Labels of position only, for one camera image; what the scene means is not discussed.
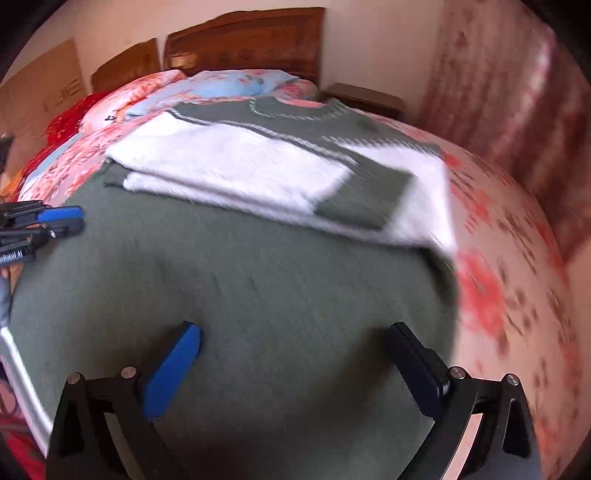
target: beige wall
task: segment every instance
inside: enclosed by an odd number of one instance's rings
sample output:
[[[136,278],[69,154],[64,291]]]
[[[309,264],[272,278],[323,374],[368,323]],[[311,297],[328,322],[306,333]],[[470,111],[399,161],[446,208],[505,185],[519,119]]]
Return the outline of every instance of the beige wall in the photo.
[[[234,10],[327,7],[322,84],[392,93],[412,121],[426,88],[443,0],[69,0],[33,36],[7,77],[74,37],[82,75],[127,47]]]
[[[585,398],[591,398],[591,349],[589,348],[589,345],[591,345],[591,322],[589,321],[589,317],[591,317],[591,241],[587,241],[569,262],[567,271],[573,293],[574,318],[577,322],[581,364],[583,366],[579,398],[585,401]],[[577,421],[583,425],[591,425],[591,412],[589,409],[581,408],[579,413]],[[573,445],[579,445],[583,439],[572,439]]]

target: blue gripper pad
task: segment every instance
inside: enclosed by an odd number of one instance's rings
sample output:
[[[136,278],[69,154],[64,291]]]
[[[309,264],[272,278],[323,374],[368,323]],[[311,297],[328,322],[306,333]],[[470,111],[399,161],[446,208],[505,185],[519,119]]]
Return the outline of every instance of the blue gripper pad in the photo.
[[[186,330],[144,385],[142,410],[144,417],[148,420],[164,413],[185,373],[199,353],[201,330],[194,323],[186,322],[184,325],[187,325]]]
[[[80,207],[48,208],[37,215],[39,223],[50,223],[70,218],[84,218],[84,210]]]

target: floral bedsheet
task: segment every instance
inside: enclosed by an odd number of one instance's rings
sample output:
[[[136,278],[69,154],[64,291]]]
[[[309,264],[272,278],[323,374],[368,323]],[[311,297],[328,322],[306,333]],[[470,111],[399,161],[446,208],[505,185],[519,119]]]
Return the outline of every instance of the floral bedsheet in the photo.
[[[110,143],[158,113],[88,135],[21,200],[62,204],[100,168]],[[474,377],[499,380],[507,372],[519,376],[534,419],[544,477],[557,478],[586,434],[587,426],[577,423],[580,409],[591,406],[579,398],[582,366],[569,279],[540,206],[509,175],[481,158],[409,125],[371,116],[443,149],[459,246],[460,316],[453,363]],[[460,472],[478,427],[478,419],[473,420],[446,478],[457,478]]]

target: pink floral pillow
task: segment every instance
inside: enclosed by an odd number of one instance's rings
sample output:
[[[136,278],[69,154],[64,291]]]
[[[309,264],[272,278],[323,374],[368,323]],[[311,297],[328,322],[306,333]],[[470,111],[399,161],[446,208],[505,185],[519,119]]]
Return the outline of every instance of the pink floral pillow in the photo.
[[[117,113],[120,110],[127,108],[130,104],[141,100],[162,87],[185,78],[185,74],[180,70],[167,70],[166,72],[146,75],[129,82],[127,85],[123,85],[88,110],[80,123],[79,132],[81,134],[91,134],[108,127],[110,124],[119,121]]]

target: wooden nightstand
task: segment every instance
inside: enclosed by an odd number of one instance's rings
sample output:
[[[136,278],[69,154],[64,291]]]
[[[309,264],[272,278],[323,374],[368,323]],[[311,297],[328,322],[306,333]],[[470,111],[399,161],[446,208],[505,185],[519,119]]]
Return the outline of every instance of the wooden nightstand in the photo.
[[[399,120],[404,109],[403,101],[394,95],[376,92],[367,88],[347,85],[346,83],[334,83],[322,90],[322,99],[336,98],[351,108],[359,108],[366,112],[377,113]]]

